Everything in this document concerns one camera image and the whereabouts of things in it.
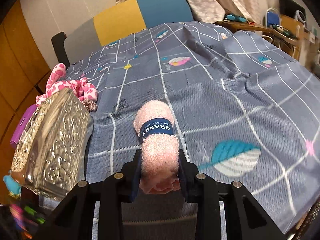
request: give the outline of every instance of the gray bedsheet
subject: gray bedsheet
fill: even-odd
[[[217,181],[242,181],[283,232],[319,195],[320,82],[254,33],[232,35],[200,22],[163,24],[104,46],[71,65],[66,79],[82,75],[99,91],[86,171],[90,183],[132,159],[140,147],[135,114],[159,99],[172,109],[180,147],[198,166],[209,163],[224,140],[260,147],[250,167],[242,160],[202,171]],[[140,194],[134,204],[123,205],[125,236],[192,239],[195,214],[178,192]],[[96,211],[94,238],[97,218]]]

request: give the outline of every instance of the leaf pattern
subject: leaf pattern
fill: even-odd
[[[118,41],[114,41],[114,42],[112,42],[112,43],[109,43],[109,44],[108,44],[108,47],[114,46],[114,45],[116,45],[117,43],[118,43]]]
[[[315,149],[313,148],[313,142],[306,140],[306,148],[309,151],[309,154],[311,156],[315,155]]]
[[[164,36],[167,35],[167,33],[168,33],[168,30],[164,30],[164,31],[162,31],[162,32],[159,32],[156,37],[157,37],[158,39],[162,39]]]
[[[272,60],[267,57],[259,57],[258,60],[264,64],[271,65]]]
[[[227,36],[225,33],[220,33],[220,35],[221,35],[221,38],[222,38],[223,40],[225,40],[226,38],[228,38],[228,36]]]
[[[176,58],[170,59],[168,63],[171,66],[180,66],[187,63],[189,60],[191,60],[191,57],[176,57]]]
[[[216,145],[211,161],[200,165],[199,169],[214,167],[228,177],[239,177],[257,165],[260,155],[261,150],[253,144],[238,140],[223,141]]]

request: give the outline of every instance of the blue label band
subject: blue label band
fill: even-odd
[[[168,119],[155,118],[145,122],[140,128],[140,139],[143,141],[150,134],[173,135],[172,124]]]

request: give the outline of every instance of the teal plush toy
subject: teal plush toy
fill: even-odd
[[[239,15],[236,15],[234,13],[228,13],[225,18],[227,18],[228,20],[232,21],[232,22],[240,22],[240,23],[246,23],[248,22],[246,18],[241,17]]]
[[[12,192],[14,195],[20,194],[21,185],[18,182],[16,182],[10,175],[4,176],[3,181],[10,192]]]

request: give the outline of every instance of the white wall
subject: white wall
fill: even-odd
[[[57,63],[51,38],[72,33],[81,24],[116,4],[116,0],[20,0],[30,32],[52,69]]]
[[[314,26],[317,29],[317,32],[320,33],[320,27],[318,23],[316,22],[316,19],[313,17],[312,13],[308,9],[308,7],[305,5],[305,3],[302,0],[292,0],[305,8],[306,10],[306,18],[307,18],[307,28],[312,29],[312,26]],[[265,15],[265,11],[270,8],[276,8],[279,10],[279,0],[259,0],[260,9],[262,12],[262,17]]]

